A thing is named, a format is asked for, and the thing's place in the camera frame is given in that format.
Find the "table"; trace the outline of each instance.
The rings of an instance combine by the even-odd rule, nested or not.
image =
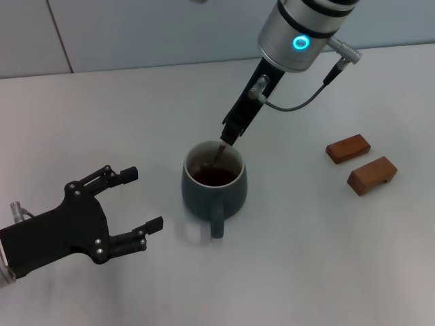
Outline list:
[[[98,197],[111,234],[164,217],[144,253],[72,255],[2,289],[1,324],[433,325],[435,45],[363,54],[303,110],[261,110],[235,144],[247,201],[213,241],[183,206],[181,168],[219,138],[258,60],[0,81],[0,228],[13,200],[40,214],[105,164],[139,169]],[[337,60],[286,74],[271,102],[305,101]],[[371,151],[336,166],[326,145],[357,133]],[[358,197],[349,173],[381,156],[398,174]]]

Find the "gray mug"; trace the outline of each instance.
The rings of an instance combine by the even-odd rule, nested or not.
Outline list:
[[[213,167],[230,171],[235,179],[228,184],[210,186],[194,177],[213,162],[219,141],[206,141],[195,146],[184,160],[181,192],[189,210],[201,219],[209,220],[212,238],[224,236],[224,221],[243,206],[247,195],[247,174],[240,153],[227,145]]]

